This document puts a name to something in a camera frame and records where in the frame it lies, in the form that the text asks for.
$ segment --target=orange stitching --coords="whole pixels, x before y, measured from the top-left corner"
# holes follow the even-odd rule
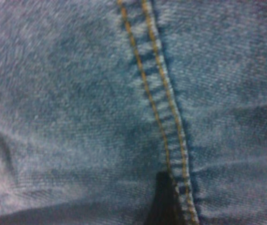
[[[131,27],[130,27],[130,23],[128,21],[126,9],[122,4],[122,0],[117,0],[117,3],[121,8],[122,17],[123,17],[123,20],[125,21],[125,28],[126,28],[128,34],[129,34],[130,43],[131,43],[131,45],[132,45],[132,47],[134,49],[134,55],[135,55],[136,60],[137,60],[138,69],[140,70],[141,75],[142,75],[145,91],[146,91],[146,93],[148,95],[149,101],[150,101],[152,109],[154,111],[155,119],[157,120],[158,126],[160,128],[160,132],[161,132],[162,137],[163,137],[164,146],[165,146],[166,155],[167,155],[167,167],[168,167],[168,172],[170,173],[171,172],[171,167],[170,167],[170,158],[169,158],[170,156],[169,156],[169,151],[168,151],[167,136],[165,134],[165,131],[163,130],[163,127],[162,127],[162,124],[161,124],[161,121],[160,121],[160,118],[159,118],[159,115],[158,115],[158,111],[157,111],[157,108],[155,106],[155,102],[154,102],[154,100],[152,98],[152,95],[150,93],[150,90],[149,90],[149,86],[148,86],[148,82],[147,82],[147,78],[146,78],[146,73],[144,71],[143,63],[142,63],[141,58],[139,56],[139,53],[138,53],[138,50],[137,50],[137,45],[136,45],[135,39],[133,37],[132,31],[131,31]]]
[[[143,11],[144,11],[144,14],[145,14],[145,17],[146,17],[146,22],[147,22],[147,26],[148,26],[148,30],[149,30],[149,36],[150,36],[150,39],[152,41],[152,47],[153,47],[153,51],[154,51],[154,54],[155,54],[155,60],[156,60],[156,63],[158,65],[159,73],[160,73],[160,76],[162,78],[162,82],[163,82],[163,85],[165,87],[165,90],[166,90],[169,106],[170,106],[172,114],[173,114],[173,116],[175,118],[175,123],[176,123],[176,127],[177,127],[179,143],[180,143],[180,151],[181,151],[182,161],[183,161],[182,171],[183,171],[184,184],[186,186],[185,194],[186,194],[186,197],[187,197],[187,203],[188,203],[188,208],[189,208],[189,211],[190,211],[190,214],[191,214],[191,219],[196,224],[195,214],[191,209],[191,199],[190,199],[190,196],[189,196],[189,188],[188,188],[188,183],[187,183],[187,171],[185,169],[185,167],[187,165],[186,165],[186,158],[184,156],[183,138],[182,138],[182,135],[181,135],[181,129],[182,128],[181,128],[177,113],[175,111],[174,104],[173,104],[172,99],[171,99],[171,94],[170,94],[170,91],[168,89],[168,83],[167,83],[167,80],[165,78],[165,74],[163,72],[162,65],[160,63],[159,54],[158,54],[158,47],[156,45],[155,35],[154,35],[153,31],[152,31],[152,23],[151,23],[151,19],[150,19],[149,13],[148,13],[146,1],[147,0],[142,0],[142,8],[143,8]]]

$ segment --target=double stitching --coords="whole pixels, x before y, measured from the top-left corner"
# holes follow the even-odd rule
[[[141,58],[139,56],[138,49],[137,49],[137,44],[136,44],[136,41],[134,39],[133,33],[131,31],[130,23],[128,21],[126,8],[123,6],[122,0],[117,0],[117,3],[119,5],[119,7],[121,8],[122,18],[123,18],[123,20],[125,22],[125,28],[126,28],[126,31],[128,32],[129,39],[130,39],[130,44],[133,47],[133,52],[134,52],[134,55],[135,55],[136,60],[137,60],[137,67],[141,72],[141,76],[142,76],[143,83],[144,83],[144,88],[145,88],[145,91],[146,91],[147,96],[149,98],[150,104],[151,104],[153,112],[154,112],[155,119],[156,119],[156,121],[158,123],[159,129],[160,129],[160,132],[161,132],[161,135],[162,135],[162,138],[163,138],[164,147],[165,147],[165,150],[166,150],[167,170],[168,170],[168,173],[169,173],[169,175],[171,177],[172,183],[175,186],[176,182],[175,182],[175,179],[173,178],[172,172],[171,172],[170,153],[169,153],[169,149],[168,149],[167,136],[166,136],[166,133],[165,133],[165,131],[163,129],[162,123],[160,121],[160,117],[159,117],[158,110],[156,108],[155,102],[154,102],[153,97],[152,97],[152,95],[150,93],[149,85],[148,85],[147,78],[146,78],[146,73],[145,73],[144,68],[143,68],[143,63],[142,63]],[[179,223],[179,218],[178,218],[178,213],[177,213],[177,210],[176,210],[176,206],[174,207],[174,211],[175,211],[175,216],[176,216],[177,223]]]
[[[146,17],[146,23],[147,23],[148,30],[149,30],[149,37],[150,37],[150,39],[152,41],[152,47],[153,47],[153,51],[154,51],[154,55],[155,55],[155,61],[157,63],[157,66],[158,66],[158,69],[159,69],[159,73],[160,73],[163,85],[165,87],[165,90],[166,90],[166,95],[167,95],[167,98],[168,98],[168,104],[169,104],[169,106],[171,108],[171,111],[172,111],[172,114],[173,114],[173,116],[175,118],[177,134],[178,134],[178,139],[179,139],[179,143],[180,143],[180,151],[181,151],[181,155],[182,155],[182,163],[183,163],[182,172],[183,172],[183,181],[184,181],[184,185],[185,185],[185,194],[186,194],[186,198],[187,198],[188,209],[189,209],[189,212],[191,214],[192,221],[195,224],[197,224],[197,222],[195,220],[195,213],[191,209],[192,208],[192,202],[191,202],[191,198],[190,198],[189,185],[188,185],[188,182],[187,182],[187,179],[188,179],[188,174],[187,174],[187,170],[186,170],[187,162],[186,162],[186,157],[184,155],[183,137],[181,135],[182,128],[181,128],[181,125],[180,125],[180,122],[179,122],[178,115],[177,115],[177,113],[175,111],[175,106],[174,106],[174,104],[172,102],[172,97],[171,97],[171,94],[170,94],[170,91],[169,91],[169,88],[168,88],[168,82],[166,80],[166,77],[165,77],[165,74],[164,74],[164,71],[162,69],[162,65],[161,65],[160,59],[159,59],[158,47],[156,45],[155,35],[154,35],[153,31],[152,31],[152,22],[151,22],[151,18],[150,18],[148,9],[147,9],[147,0],[142,0],[142,8],[143,8],[143,11],[144,11],[144,14],[145,14],[145,17]]]

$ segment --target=blue denim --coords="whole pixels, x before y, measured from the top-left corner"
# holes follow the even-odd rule
[[[142,225],[161,171],[267,225],[267,0],[0,0],[0,224]]]

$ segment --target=seam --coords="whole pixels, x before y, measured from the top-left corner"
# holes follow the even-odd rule
[[[160,121],[160,117],[159,117],[159,114],[158,114],[157,107],[156,107],[155,102],[153,100],[153,97],[152,97],[152,95],[150,93],[149,85],[148,85],[147,78],[146,78],[146,73],[145,73],[144,68],[143,68],[143,63],[142,63],[142,60],[140,58],[140,55],[139,55],[139,52],[138,52],[138,49],[137,49],[137,44],[136,44],[135,38],[134,38],[133,33],[131,31],[131,25],[130,25],[130,23],[128,21],[126,8],[123,5],[122,0],[117,0],[117,4],[121,8],[122,18],[123,18],[123,20],[125,22],[125,28],[126,28],[126,31],[127,31],[128,35],[129,35],[130,44],[133,47],[134,55],[135,55],[136,60],[137,60],[137,67],[138,67],[138,69],[139,69],[139,71],[141,73],[141,76],[142,76],[142,80],[143,80],[143,83],[144,83],[144,89],[145,89],[145,91],[147,93],[147,96],[149,98],[150,104],[151,104],[153,112],[154,112],[155,119],[156,119],[156,121],[158,123],[159,129],[160,129],[160,132],[161,132],[161,135],[162,135],[162,138],[163,138],[164,148],[165,148],[165,151],[166,151],[166,161],[167,161],[168,174],[169,174],[169,176],[170,176],[170,178],[172,180],[173,186],[176,186],[175,179],[173,178],[173,175],[172,175],[172,172],[171,172],[171,163],[170,163],[170,154],[169,154],[169,149],[168,149],[167,136],[166,136],[166,133],[165,133],[165,131],[163,129],[162,123]],[[175,206],[173,207],[173,210],[175,212],[176,222],[177,222],[177,224],[179,224],[178,213],[177,213],[177,209],[176,209]]]
[[[165,73],[164,73],[164,71],[162,69],[162,65],[161,65],[161,62],[160,62],[160,59],[159,59],[159,52],[158,52],[158,47],[156,45],[156,38],[155,38],[155,35],[154,35],[153,31],[152,31],[152,22],[151,22],[151,18],[150,18],[148,9],[147,9],[147,0],[142,0],[142,8],[143,8],[143,12],[144,12],[145,17],[146,17],[146,23],[147,23],[147,26],[148,26],[149,36],[150,36],[150,39],[151,39],[151,42],[152,42],[152,47],[153,47],[153,51],[154,51],[154,55],[155,55],[155,61],[157,63],[157,66],[158,66],[158,69],[159,69],[159,74],[161,76],[163,85],[165,87],[165,91],[166,91],[166,95],[167,95],[167,98],[168,98],[169,107],[171,108],[172,114],[173,114],[173,116],[175,118],[175,124],[176,124],[178,139],[179,139],[179,143],[180,143],[180,151],[181,151],[181,155],[182,155],[182,163],[183,163],[182,172],[183,172],[183,181],[184,181],[184,185],[185,185],[185,195],[186,195],[187,203],[188,203],[188,210],[189,210],[189,212],[191,214],[192,221],[194,222],[194,224],[197,224],[197,222],[195,220],[195,213],[191,209],[192,208],[192,202],[191,202],[191,198],[190,198],[189,185],[188,185],[188,182],[187,182],[188,174],[187,174],[187,171],[186,171],[187,162],[186,162],[186,157],[184,155],[183,137],[181,135],[182,127],[180,125],[178,115],[177,115],[177,113],[175,111],[175,106],[174,106],[174,104],[172,102],[172,97],[171,97],[171,94],[170,94],[170,91],[169,91],[169,88],[168,88],[168,82],[166,80]]]

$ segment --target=jeans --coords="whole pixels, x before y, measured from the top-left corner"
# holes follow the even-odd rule
[[[0,0],[0,224],[141,225],[160,172],[267,225],[267,0]]]

